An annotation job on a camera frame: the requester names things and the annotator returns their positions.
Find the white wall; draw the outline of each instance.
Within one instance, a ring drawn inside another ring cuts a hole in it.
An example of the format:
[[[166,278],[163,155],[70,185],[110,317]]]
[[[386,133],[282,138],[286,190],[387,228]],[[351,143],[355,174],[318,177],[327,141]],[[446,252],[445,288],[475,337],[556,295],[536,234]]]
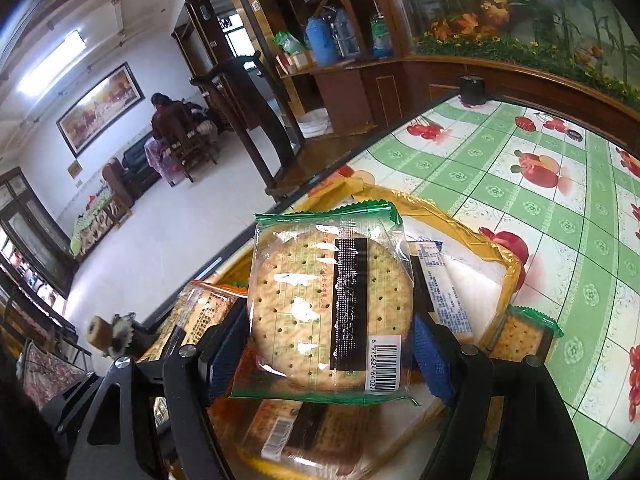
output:
[[[74,156],[60,134],[56,121],[96,83],[109,72],[128,62],[145,99],[126,112],[119,120],[104,130],[94,142],[79,156],[82,172],[74,180],[67,168]],[[143,130],[150,130],[150,120],[154,113],[150,98],[155,92],[162,92],[179,100],[192,98],[197,90],[189,84],[191,74],[178,50],[175,40],[165,31],[155,31],[151,35],[131,44],[125,44],[105,59],[94,64],[90,75],[76,88],[60,98],[60,102],[40,120],[39,127],[27,142],[20,154],[19,164],[27,180],[40,201],[53,216],[59,218],[67,205],[79,196],[77,202],[86,204],[86,198],[93,189],[81,189],[76,183],[89,182],[114,154],[121,151]],[[82,212],[71,212],[67,217],[73,219]],[[70,232],[69,220],[60,222],[61,227]]]

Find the bolt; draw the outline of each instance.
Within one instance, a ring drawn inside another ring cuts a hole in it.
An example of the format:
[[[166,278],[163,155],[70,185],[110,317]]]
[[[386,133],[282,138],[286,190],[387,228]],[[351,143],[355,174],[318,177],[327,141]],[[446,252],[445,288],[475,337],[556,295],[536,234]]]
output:
[[[542,365],[542,359],[536,355],[528,355],[524,358],[524,362],[532,368],[538,368]]]
[[[116,360],[116,368],[126,368],[127,366],[129,366],[129,363],[131,362],[131,359],[124,356],[124,357],[119,357]]]
[[[468,355],[469,357],[473,357],[474,355],[478,355],[479,349],[476,345],[462,345],[460,347],[462,353],[464,355]]]
[[[178,350],[178,354],[180,354],[180,357],[185,357],[185,358],[192,357],[193,355],[195,355],[195,353],[196,353],[195,345],[185,345]]]

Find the pink floral cloth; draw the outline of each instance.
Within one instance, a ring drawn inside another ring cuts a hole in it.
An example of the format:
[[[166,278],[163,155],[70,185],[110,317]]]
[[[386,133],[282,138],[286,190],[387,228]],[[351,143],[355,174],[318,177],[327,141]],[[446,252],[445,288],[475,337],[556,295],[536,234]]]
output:
[[[41,410],[47,402],[61,394],[84,373],[60,357],[43,352],[31,342],[24,355],[22,389]]]
[[[167,182],[176,184],[182,176],[182,171],[168,153],[163,155],[164,151],[166,147],[160,140],[149,137],[145,142],[146,160],[149,165]]]

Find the blue jug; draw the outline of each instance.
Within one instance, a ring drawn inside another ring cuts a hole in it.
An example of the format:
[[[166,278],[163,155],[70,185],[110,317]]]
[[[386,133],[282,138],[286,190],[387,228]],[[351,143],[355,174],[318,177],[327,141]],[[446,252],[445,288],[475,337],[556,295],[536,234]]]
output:
[[[311,49],[320,66],[337,63],[340,59],[335,47],[331,27],[319,18],[310,18],[306,26],[306,36],[309,38]]]

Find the sofa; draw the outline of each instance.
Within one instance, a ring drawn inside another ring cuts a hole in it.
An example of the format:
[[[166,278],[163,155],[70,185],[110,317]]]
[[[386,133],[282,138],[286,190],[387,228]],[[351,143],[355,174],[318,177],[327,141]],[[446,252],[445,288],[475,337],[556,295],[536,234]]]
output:
[[[153,184],[160,174],[146,161],[145,143],[151,132],[142,137],[122,155],[122,162],[111,158],[102,168],[102,177],[113,192],[127,207],[133,206]]]

